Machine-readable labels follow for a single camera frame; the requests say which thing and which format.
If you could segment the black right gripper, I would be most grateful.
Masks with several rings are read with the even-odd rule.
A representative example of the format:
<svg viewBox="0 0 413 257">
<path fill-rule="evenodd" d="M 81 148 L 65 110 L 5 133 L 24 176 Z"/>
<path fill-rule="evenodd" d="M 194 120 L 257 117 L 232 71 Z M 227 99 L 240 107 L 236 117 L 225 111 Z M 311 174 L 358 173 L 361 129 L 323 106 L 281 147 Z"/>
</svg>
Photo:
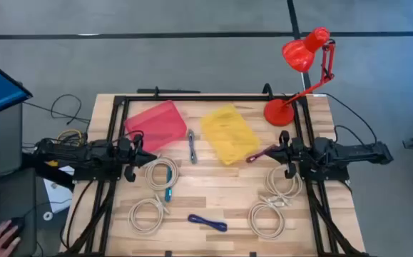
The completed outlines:
<svg viewBox="0 0 413 257">
<path fill-rule="evenodd" d="M 279 136 L 279 146 L 269 146 L 263 153 L 265 156 L 276 160 L 280 164 L 286 164 L 285 178 L 294 178 L 297 175 L 295 162 L 301 164 L 302 168 L 311 167 L 308 148 L 305 147 L 301 138 L 295 137 L 289 143 L 290 135 L 288 131 L 281 131 Z"/>
</svg>

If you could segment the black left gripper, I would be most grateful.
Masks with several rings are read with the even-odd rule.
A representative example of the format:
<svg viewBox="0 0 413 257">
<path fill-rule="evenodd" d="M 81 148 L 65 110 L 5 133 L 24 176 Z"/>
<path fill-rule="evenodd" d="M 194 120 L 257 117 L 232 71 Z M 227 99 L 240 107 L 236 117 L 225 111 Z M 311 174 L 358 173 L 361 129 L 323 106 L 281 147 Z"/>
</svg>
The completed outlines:
<svg viewBox="0 0 413 257">
<path fill-rule="evenodd" d="M 123 175 L 128 182 L 134 182 L 136 175 L 135 167 L 146 168 L 157 160 L 157 156 L 143 150 L 143 132 L 135 132 L 133 139 L 122 136 L 117 140 L 117 160 L 119 163 L 126 164 Z"/>
</svg>

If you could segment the red translucent plastic tray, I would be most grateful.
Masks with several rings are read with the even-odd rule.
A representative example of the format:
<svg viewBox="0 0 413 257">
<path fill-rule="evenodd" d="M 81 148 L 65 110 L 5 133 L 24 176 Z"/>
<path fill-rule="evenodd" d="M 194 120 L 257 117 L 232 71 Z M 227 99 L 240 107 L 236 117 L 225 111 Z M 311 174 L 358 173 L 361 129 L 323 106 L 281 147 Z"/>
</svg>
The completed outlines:
<svg viewBox="0 0 413 257">
<path fill-rule="evenodd" d="M 164 101 L 124 123 L 128 133 L 143 132 L 143 150 L 154 152 L 161 147 L 183 138 L 187 126 L 172 101 Z"/>
</svg>

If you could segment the red desk lamp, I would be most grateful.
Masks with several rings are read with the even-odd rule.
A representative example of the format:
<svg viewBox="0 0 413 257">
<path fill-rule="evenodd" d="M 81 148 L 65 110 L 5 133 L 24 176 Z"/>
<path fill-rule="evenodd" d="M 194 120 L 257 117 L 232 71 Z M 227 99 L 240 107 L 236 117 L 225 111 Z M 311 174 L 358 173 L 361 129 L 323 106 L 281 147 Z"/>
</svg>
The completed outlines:
<svg viewBox="0 0 413 257">
<path fill-rule="evenodd" d="M 311 94 L 315 89 L 325 85 L 335 77 L 332 73 L 335 41 L 330 38 L 330 31 L 325 27 L 317 27 L 305 38 L 296 39 L 282 47 L 282 56 L 287 64 L 300 73 L 306 73 L 314 64 L 316 53 L 322 51 L 321 78 L 314 86 L 295 94 L 288 100 L 270 100 L 264 108 L 264 117 L 273 126 L 286 126 L 295 118 L 292 104 L 299 98 Z"/>
</svg>

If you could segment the yellow translucent plastic tray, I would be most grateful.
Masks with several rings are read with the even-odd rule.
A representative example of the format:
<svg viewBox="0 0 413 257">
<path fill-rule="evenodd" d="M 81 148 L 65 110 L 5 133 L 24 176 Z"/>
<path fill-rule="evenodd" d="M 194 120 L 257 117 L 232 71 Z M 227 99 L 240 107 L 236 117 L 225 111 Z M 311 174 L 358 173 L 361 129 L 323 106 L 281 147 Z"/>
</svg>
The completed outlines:
<svg viewBox="0 0 413 257">
<path fill-rule="evenodd" d="M 205 140 L 227 166 L 242 161 L 260 147 L 260 139 L 232 104 L 202 117 L 200 128 Z"/>
</svg>

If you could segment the white paper sheet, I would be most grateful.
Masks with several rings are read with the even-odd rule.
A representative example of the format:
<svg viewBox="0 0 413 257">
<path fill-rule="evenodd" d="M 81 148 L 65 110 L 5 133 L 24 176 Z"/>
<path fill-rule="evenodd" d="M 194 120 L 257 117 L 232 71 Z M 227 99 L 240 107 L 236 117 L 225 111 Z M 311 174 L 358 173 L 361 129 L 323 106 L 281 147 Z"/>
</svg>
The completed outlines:
<svg viewBox="0 0 413 257">
<path fill-rule="evenodd" d="M 70 189 L 60 186 L 48 179 L 44 179 L 44 185 L 52 213 L 58 213 L 70 207 L 73 197 L 73 193 Z"/>
</svg>

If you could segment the grey side desk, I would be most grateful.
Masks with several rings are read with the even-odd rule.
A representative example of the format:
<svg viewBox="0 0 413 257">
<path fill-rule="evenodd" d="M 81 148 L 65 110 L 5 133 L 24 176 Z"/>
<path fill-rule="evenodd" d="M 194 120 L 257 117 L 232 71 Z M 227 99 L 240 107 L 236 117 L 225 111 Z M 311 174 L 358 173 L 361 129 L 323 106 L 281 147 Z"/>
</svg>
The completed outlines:
<svg viewBox="0 0 413 257">
<path fill-rule="evenodd" d="M 13 257 L 31 257 L 36 250 L 36 179 L 32 169 L 21 170 L 22 105 L 0 111 L 0 224 L 24 219 L 21 241 Z"/>
</svg>

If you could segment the black computer mouse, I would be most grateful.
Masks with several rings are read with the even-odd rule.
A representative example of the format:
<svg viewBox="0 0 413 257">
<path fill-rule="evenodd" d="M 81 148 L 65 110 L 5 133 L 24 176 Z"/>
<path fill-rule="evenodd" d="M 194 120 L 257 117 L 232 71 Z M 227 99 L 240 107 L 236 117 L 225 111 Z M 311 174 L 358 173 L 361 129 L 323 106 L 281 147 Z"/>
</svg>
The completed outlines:
<svg viewBox="0 0 413 257">
<path fill-rule="evenodd" d="M 10 245 L 10 243 L 17 237 L 20 236 L 21 232 L 25 226 L 25 218 L 24 217 L 13 217 L 10 219 L 10 224 L 4 229 L 0 237 L 7 234 L 13 227 L 17 227 L 13 234 L 11 234 L 2 244 L 2 248 L 6 249 Z"/>
</svg>

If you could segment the black aluminium table frame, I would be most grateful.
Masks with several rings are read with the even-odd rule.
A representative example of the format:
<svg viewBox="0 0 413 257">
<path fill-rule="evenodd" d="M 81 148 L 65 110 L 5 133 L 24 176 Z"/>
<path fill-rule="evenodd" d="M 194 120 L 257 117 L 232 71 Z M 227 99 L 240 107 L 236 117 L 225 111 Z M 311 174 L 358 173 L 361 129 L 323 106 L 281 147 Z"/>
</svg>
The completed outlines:
<svg viewBox="0 0 413 257">
<path fill-rule="evenodd" d="M 238 161 L 222 164 L 204 139 L 200 119 L 232 104 L 257 134 L 263 146 L 277 141 L 279 128 L 263 116 L 265 94 L 100 94 L 96 98 L 88 128 L 91 140 L 118 138 L 124 121 L 165 100 L 171 100 L 195 132 L 198 162 L 188 160 L 188 142 L 184 139 L 162 148 L 160 153 L 173 159 L 180 170 L 167 205 L 168 213 L 159 230 L 140 236 L 127 223 L 128 212 L 138 201 L 154 197 L 142 170 L 134 182 L 117 181 L 113 204 L 106 210 L 85 246 L 74 253 L 60 250 L 70 257 L 137 257 L 137 256 L 331 256 L 334 243 L 325 222 L 310 207 L 305 191 L 283 208 L 286 226 L 281 237 L 266 240 L 257 237 L 248 225 L 248 212 L 254 202 L 265 195 L 265 174 L 277 162 L 262 157 L 254 163 Z"/>
</svg>

